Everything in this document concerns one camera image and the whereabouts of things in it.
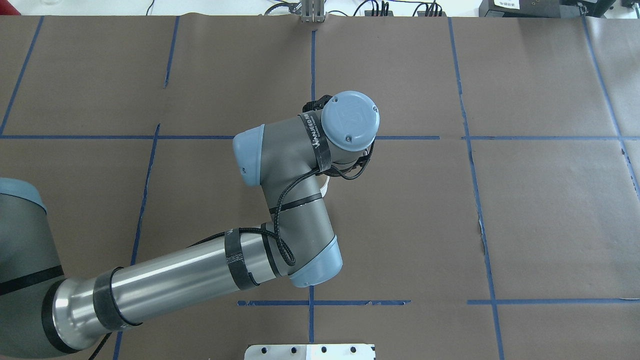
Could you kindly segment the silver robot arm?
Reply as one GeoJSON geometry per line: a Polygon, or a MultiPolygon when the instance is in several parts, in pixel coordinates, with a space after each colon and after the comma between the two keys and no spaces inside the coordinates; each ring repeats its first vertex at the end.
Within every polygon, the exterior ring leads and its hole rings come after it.
{"type": "Polygon", "coordinates": [[[1,179],[1,355],[47,359],[188,306],[279,277],[298,288],[331,280],[343,259],[318,176],[355,180],[370,162],[380,110],[358,91],[326,95],[292,118],[233,137],[238,171],[260,187],[270,221],[89,279],[63,271],[36,187],[1,179]]]}

